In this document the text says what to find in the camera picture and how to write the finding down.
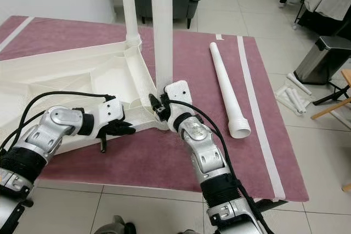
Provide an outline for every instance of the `white floor tile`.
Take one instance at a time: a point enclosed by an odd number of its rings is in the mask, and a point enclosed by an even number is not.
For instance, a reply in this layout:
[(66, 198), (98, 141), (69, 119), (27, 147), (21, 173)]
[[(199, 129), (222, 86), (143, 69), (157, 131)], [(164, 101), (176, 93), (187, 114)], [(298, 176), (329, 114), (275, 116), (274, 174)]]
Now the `white floor tile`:
[(298, 11), (300, 9), (300, 2), (295, 3), (295, 2), (290, 2), (287, 1), (285, 6), (283, 8), (279, 8), (279, 13), (283, 13), (287, 18), (288, 21), (291, 25), (293, 25), (295, 18), (298, 14)]
[(276, 14), (282, 12), (274, 0), (238, 0), (240, 10), (250, 13)]
[(15, 234), (90, 233), (99, 193), (36, 189)]
[(311, 234), (305, 212), (269, 210), (263, 213), (269, 228), (276, 234)]
[[(296, 18), (296, 14), (293, 14), (293, 15), (285, 14), (285, 17), (288, 19), (288, 22), (292, 25)], [(304, 42), (304, 45), (306, 45), (306, 48), (308, 50), (311, 48), (311, 46), (316, 42), (316, 40), (319, 37), (319, 35), (314, 31), (306, 27), (302, 27), (299, 24), (297, 25), (297, 28), (296, 30), (294, 30), (294, 32), (300, 38), (300, 40)]]
[(38, 187), (46, 189), (62, 189), (62, 190), (73, 190), (82, 192), (95, 192), (101, 193), (103, 185), (98, 184), (86, 184), (79, 182), (67, 182), (57, 180), (44, 180), (41, 179), (38, 183)]
[(345, 234), (351, 231), (351, 216), (307, 213), (313, 234)]
[(351, 132), (287, 127), (310, 200), (306, 212), (351, 214)]
[(178, 233), (187, 229), (203, 233), (202, 203), (199, 202), (103, 194), (93, 231), (111, 223), (114, 215), (133, 222), (142, 234)]
[(275, 208), (276, 210), (289, 210), (289, 211), (301, 211), (304, 212), (305, 209), (303, 208), (302, 202), (288, 202), (284, 205)]
[(284, 14), (242, 13), (248, 34), (258, 38), (298, 38)]
[[(286, 75), (279, 74), (268, 74), (270, 84), (272, 86), (273, 91), (277, 91), (280, 87), (282, 87), (287, 81)], [(311, 90), (312, 95), (316, 99), (323, 98), (333, 91), (329, 89), (326, 85), (306, 85), (308, 89)], [(310, 104), (307, 106), (307, 113), (302, 116), (295, 115), (290, 109), (286, 106), (278, 102), (278, 107), (280, 109), (280, 113), (283, 117), (285, 125), (296, 126), (296, 127), (311, 127), (311, 128), (320, 128), (320, 129), (331, 129), (331, 130), (341, 130), (341, 131), (350, 131), (349, 128), (344, 126), (340, 121), (338, 121), (331, 114), (326, 114), (318, 119), (312, 120), (311, 116), (315, 113), (322, 111), (323, 109), (329, 107), (330, 105), (335, 104), (335, 102), (331, 101), (323, 105), (314, 106)]]
[(240, 11), (237, 0), (200, 0), (197, 7), (201, 9)]
[(105, 185), (103, 193), (202, 202), (202, 193), (152, 187)]
[(247, 36), (240, 12), (198, 9), (199, 32)]
[(268, 73), (293, 72), (307, 54), (298, 39), (256, 38), (264, 67)]

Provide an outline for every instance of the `black cable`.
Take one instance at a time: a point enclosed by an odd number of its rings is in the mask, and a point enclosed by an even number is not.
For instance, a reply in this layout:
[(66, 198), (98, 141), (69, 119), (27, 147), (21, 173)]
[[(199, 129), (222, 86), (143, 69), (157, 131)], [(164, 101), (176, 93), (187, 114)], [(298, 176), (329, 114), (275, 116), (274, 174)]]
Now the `black cable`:
[[(229, 170), (230, 172), (232, 173), (233, 175), (233, 178), (234, 180), (237, 180), (236, 178), (236, 175), (234, 173), (234, 169), (233, 169), (233, 166), (231, 164), (231, 160), (230, 160), (230, 156), (229, 156), (229, 153), (228, 153), (228, 149), (227, 149), (227, 146), (225, 144), (225, 141), (224, 141), (224, 138), (220, 132), (220, 130), (218, 129), (217, 125), (215, 124), (214, 121), (212, 121), (211, 118), (209, 118), (203, 111), (201, 111), (199, 108), (195, 107), (194, 105), (192, 104), (188, 104), (186, 102), (183, 102), (183, 101), (176, 101), (176, 100), (168, 100), (168, 103), (170, 104), (180, 104), (180, 105), (184, 105), (184, 106), (187, 106), (195, 111), (197, 111), (199, 114), (201, 114), (202, 116), (204, 116), (205, 119), (207, 119), (209, 121), (209, 123), (214, 127), (215, 129), (215, 132), (216, 135), (219, 137), (222, 145), (223, 145), (223, 150), (224, 150), (224, 158), (225, 158), (225, 161), (227, 162), (227, 165), (229, 167)], [(264, 229), (266, 230), (266, 232), (268, 234), (274, 234), (272, 230), (270, 230), (270, 228), (268, 227), (267, 223), (265, 222), (262, 214), (260, 213), (260, 211), (258, 211), (258, 209), (256, 208), (255, 206), (255, 203), (254, 203), (254, 200), (248, 195), (248, 193), (246, 192), (246, 189), (244, 188), (243, 185), (239, 185), (238, 186), (238, 189), (240, 190), (240, 192), (242, 193), (242, 195), (245, 197), (245, 199), (247, 200), (250, 208), (252, 209), (252, 211), (254, 212), (254, 215), (255, 217), (257, 218), (257, 220), (259, 220), (262, 224), (262, 226), (264, 227)]]
[(210, 130), (211, 130), (216, 136), (218, 136), (218, 133), (217, 133), (216, 130), (214, 130), (214, 129), (212, 129), (212, 128), (210, 128)]
[(40, 98), (43, 98), (43, 97), (48, 96), (48, 95), (54, 95), (54, 94), (81, 95), (81, 96), (89, 96), (89, 97), (104, 97), (106, 99), (106, 101), (109, 101), (109, 100), (115, 98), (114, 96), (111, 96), (109, 94), (93, 94), (93, 93), (67, 92), (67, 91), (57, 91), (57, 92), (42, 93), (42, 94), (36, 96), (33, 100), (31, 100), (29, 102), (29, 104), (26, 106), (26, 109), (24, 109), (22, 117), (21, 117), (21, 120), (20, 120), (20, 124), (18, 125), (18, 129), (17, 129), (17, 132), (16, 132), (16, 137), (13, 140), (10, 148), (12, 148), (16, 144), (16, 142), (18, 141), (18, 139), (20, 137), (20, 134), (22, 132), (22, 128), (23, 128), (23, 125), (24, 125), (24, 121), (26, 119), (26, 116), (27, 116), (27, 114), (29, 112), (30, 107), (37, 100), (39, 100)]
[[(25, 127), (26, 125), (28, 125), (29, 123), (31, 123), (31, 122), (32, 122), (33, 120), (35, 120), (36, 118), (38, 118), (39, 116), (43, 115), (44, 113), (45, 113), (45, 111), (42, 111), (42, 112), (40, 112), (40, 113), (34, 115), (32, 118), (30, 118), (28, 121), (26, 121), (26, 122), (23, 124), (23, 126), (22, 126), (21, 128)], [(0, 146), (0, 151), (1, 151), (2, 149), (5, 148), (5, 146), (6, 146), (6, 144), (8, 143), (8, 141), (9, 141), (17, 132), (18, 132), (18, 128), (17, 128), (16, 130), (14, 130), (8, 137), (6, 137), (6, 139), (2, 142), (2, 144), (1, 144), (1, 146)]]

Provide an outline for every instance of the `white plastic tube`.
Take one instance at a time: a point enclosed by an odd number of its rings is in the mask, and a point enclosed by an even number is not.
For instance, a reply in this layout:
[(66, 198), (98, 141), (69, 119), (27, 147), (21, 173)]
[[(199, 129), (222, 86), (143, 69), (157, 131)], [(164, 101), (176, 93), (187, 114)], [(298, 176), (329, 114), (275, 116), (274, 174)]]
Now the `white plastic tube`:
[(210, 44), (210, 50), (229, 119), (229, 133), (233, 138), (245, 138), (251, 133), (250, 125), (248, 124), (247, 119), (242, 115), (216, 43), (212, 42)]
[(296, 110), (297, 110), (299, 113), (302, 113), (303, 110), (302, 110), (300, 104), (298, 103), (298, 101), (296, 100), (296, 98), (295, 98), (295, 96), (294, 96), (294, 94), (293, 94), (293, 92), (292, 92), (292, 89), (291, 89), (291, 88), (287, 88), (287, 89), (285, 90), (285, 92), (286, 92), (287, 96), (289, 97), (289, 99), (291, 100), (291, 102), (294, 104)]
[(172, 0), (152, 0), (157, 94), (173, 82)]
[(296, 89), (291, 89), (292, 90), (292, 94), (294, 95), (295, 99), (297, 100), (302, 112), (306, 112), (306, 108), (305, 106), (303, 105), (303, 102), (301, 101), (300, 99), (300, 95), (298, 95), (298, 92)]
[(300, 89), (302, 89), (302, 90), (303, 90), (305, 93), (307, 93), (308, 95), (311, 95), (311, 94), (312, 94), (312, 92), (311, 92), (309, 89), (307, 89), (305, 85), (303, 85), (301, 82), (299, 82), (298, 79), (295, 78), (295, 76), (294, 76), (293, 74), (289, 73), (289, 74), (287, 75), (287, 78), (288, 78), (289, 80), (291, 80), (294, 84), (296, 84)]
[(138, 32), (137, 14), (135, 12), (134, 0), (123, 0), (124, 18), (126, 21), (126, 41), (128, 46), (138, 46), (141, 44), (141, 37)]

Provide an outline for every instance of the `stainless steel trash can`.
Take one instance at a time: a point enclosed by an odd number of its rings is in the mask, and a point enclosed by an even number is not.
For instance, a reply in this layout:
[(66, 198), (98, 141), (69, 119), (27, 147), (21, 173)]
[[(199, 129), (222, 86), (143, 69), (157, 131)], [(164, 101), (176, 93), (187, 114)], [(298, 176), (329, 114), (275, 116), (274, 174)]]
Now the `stainless steel trash can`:
[(304, 84), (324, 85), (349, 57), (351, 41), (336, 36), (320, 36), (294, 74)]

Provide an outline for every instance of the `black clamp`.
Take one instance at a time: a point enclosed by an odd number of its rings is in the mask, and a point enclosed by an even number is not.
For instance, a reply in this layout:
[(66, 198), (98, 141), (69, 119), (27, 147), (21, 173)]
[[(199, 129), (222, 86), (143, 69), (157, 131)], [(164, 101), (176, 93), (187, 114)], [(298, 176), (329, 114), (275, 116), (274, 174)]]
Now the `black clamp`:
[(107, 135), (113, 135), (113, 136), (122, 136), (125, 134), (134, 134), (135, 133), (135, 128), (131, 127), (132, 124), (125, 122), (124, 119), (126, 118), (125, 115), (123, 115), (122, 119), (116, 119), (111, 122), (109, 122), (107, 125), (103, 126), (97, 135), (97, 138), (101, 140), (100, 143), (100, 152), (105, 153), (106, 148), (107, 148), (107, 140), (106, 136)]

